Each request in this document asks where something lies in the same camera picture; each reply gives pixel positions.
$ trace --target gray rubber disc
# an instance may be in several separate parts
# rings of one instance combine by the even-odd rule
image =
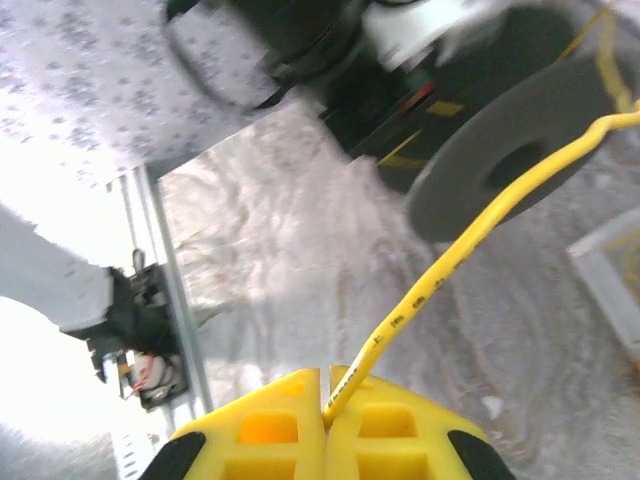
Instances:
[[[630,62],[618,59],[618,67],[634,77]],[[513,180],[613,111],[593,56],[533,75],[464,124],[427,164],[407,196],[412,227],[430,242],[455,240]],[[592,155],[538,187],[506,220],[560,187]]]

